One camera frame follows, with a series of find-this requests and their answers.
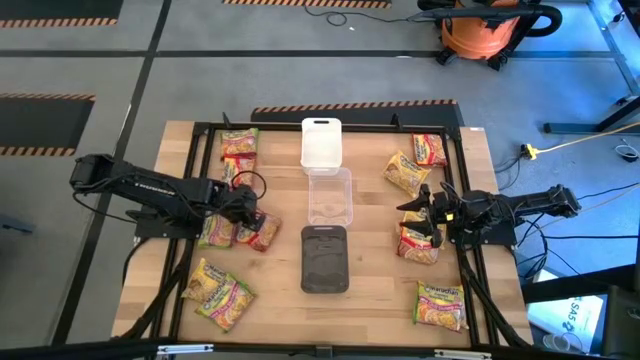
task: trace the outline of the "black floor mat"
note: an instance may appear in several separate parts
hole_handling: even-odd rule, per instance
[[[71,156],[93,95],[0,94],[0,155]]]
[[[0,28],[104,26],[124,0],[0,0]]]
[[[222,0],[229,5],[280,5],[280,6],[322,6],[346,8],[377,8],[391,7],[391,0]]]

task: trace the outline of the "ramen packet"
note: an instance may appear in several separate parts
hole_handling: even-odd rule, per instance
[[[227,274],[224,282],[196,309],[228,332],[247,309],[255,295],[249,287]]]
[[[418,165],[447,166],[442,138],[434,134],[413,134],[413,150]]]
[[[404,213],[403,222],[423,221],[427,218],[427,211],[407,211]],[[445,236],[446,225],[438,224],[442,236]],[[431,245],[431,236],[425,236],[415,230],[400,227],[400,241],[398,241],[398,256],[423,264],[434,264],[438,260],[438,251],[443,249],[444,243],[439,248]]]
[[[237,187],[240,184],[251,186],[253,182],[253,174],[245,173],[236,177],[241,171],[253,171],[253,166],[256,163],[255,158],[244,158],[238,156],[230,156],[224,158],[224,170],[222,171],[222,181],[229,184],[229,186]]]
[[[182,292],[182,297],[205,302],[209,296],[220,286],[227,273],[209,264],[207,260],[200,259],[200,263],[189,278],[187,288]]]
[[[235,225],[221,215],[208,216],[204,219],[198,246],[231,247],[234,230]]]
[[[226,130],[222,132],[222,155],[254,157],[258,147],[258,129]]]
[[[462,286],[433,287],[418,281],[413,323],[445,327],[460,332],[468,329]]]
[[[258,251],[267,251],[282,224],[282,220],[270,214],[264,215],[264,223],[262,223],[262,227],[257,232],[244,226],[238,226],[236,241],[249,244],[249,246]]]
[[[411,161],[402,151],[398,151],[384,169],[382,175],[405,190],[411,197],[418,196],[420,185],[431,170],[423,169]]]

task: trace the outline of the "orange shop vacuum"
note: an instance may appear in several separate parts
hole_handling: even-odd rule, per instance
[[[547,5],[519,0],[419,0],[421,13],[411,20],[434,19],[442,30],[442,50],[436,60],[449,64],[456,57],[486,60],[500,70],[524,37],[553,34],[562,24],[562,13]],[[543,28],[532,28],[540,17],[550,20]]]

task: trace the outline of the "gray concrete floor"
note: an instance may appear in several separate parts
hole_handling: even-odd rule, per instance
[[[412,1],[396,3],[389,12],[371,13],[391,18],[415,11]],[[121,21],[113,28],[2,29],[0,49],[145,49],[160,4],[126,1]],[[546,39],[527,39],[519,50],[607,50],[586,6],[559,7],[565,16],[561,30]],[[429,24],[387,25],[351,18],[347,26],[334,28],[323,19],[308,17],[301,8],[180,0],[174,1],[160,48],[439,47]],[[95,93],[96,105],[77,155],[111,152],[140,66],[140,59],[0,59],[0,92]],[[607,59],[513,59],[500,73],[471,61],[443,68],[433,59],[157,59],[125,158],[152,167],[167,120],[218,121],[225,111],[232,121],[248,121],[254,107],[278,104],[455,98],[467,125],[487,128],[494,164],[499,164],[520,143],[547,147],[576,138],[543,135],[541,124],[598,121],[628,91],[617,65]],[[638,138],[627,140],[640,147]],[[637,181],[638,163],[626,163],[612,150],[620,143],[618,136],[601,138],[523,163],[518,182],[505,193],[540,191],[562,183],[580,196]],[[0,348],[47,343],[55,326],[89,218],[70,198],[67,181],[72,166],[72,159],[64,158],[0,158],[0,213],[38,226],[32,236],[0,231]],[[508,179],[500,176],[499,181],[504,184]],[[583,206],[607,197],[585,200]],[[600,210],[559,222],[547,233],[635,234],[639,200],[640,192],[632,193]],[[132,207],[115,200],[110,212],[122,214]],[[131,226],[106,221],[70,341],[109,337],[131,239]],[[554,240],[550,246],[581,272],[628,264],[635,254],[635,242],[626,240]],[[539,250],[539,240],[532,237],[519,256]],[[548,266],[571,272],[553,256]]]

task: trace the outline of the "wooden table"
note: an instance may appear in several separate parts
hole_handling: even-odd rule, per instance
[[[186,121],[167,122],[156,171],[183,175],[193,125]],[[471,188],[497,192],[484,130],[462,128],[461,133]],[[226,250],[196,248],[191,267],[193,270],[200,258],[205,258],[249,284],[258,297],[228,334],[195,314],[197,304],[186,301],[179,340],[469,347],[466,331],[455,333],[441,327],[413,325],[411,321],[417,280],[454,286],[460,284],[460,274],[451,244],[445,244],[434,265],[418,264],[395,254],[396,224],[402,217],[395,206],[410,197],[383,179],[381,172],[397,150],[412,154],[409,136],[343,133],[342,166],[349,168],[353,177],[354,220],[348,227],[350,287],[343,294],[312,295],[300,289],[300,231],[307,224],[308,207],[308,178],[299,162],[301,133],[262,131],[255,170],[265,177],[268,192],[259,205],[283,219],[276,239],[266,253],[244,244]],[[460,189],[455,149],[453,146],[449,149],[455,185]],[[216,136],[209,177],[220,178],[219,158],[220,143]],[[201,159],[202,151],[196,157],[194,176],[200,172]],[[438,183],[443,180],[444,171],[438,168],[427,177],[434,190],[440,189]],[[152,239],[131,260],[113,335],[128,330],[156,295],[167,247],[166,239]],[[531,342],[513,256],[501,246],[484,246],[483,250],[494,302],[520,336]],[[486,342],[482,306],[477,299],[475,304],[481,340]],[[168,333],[172,308],[173,296],[167,302],[161,334]]]

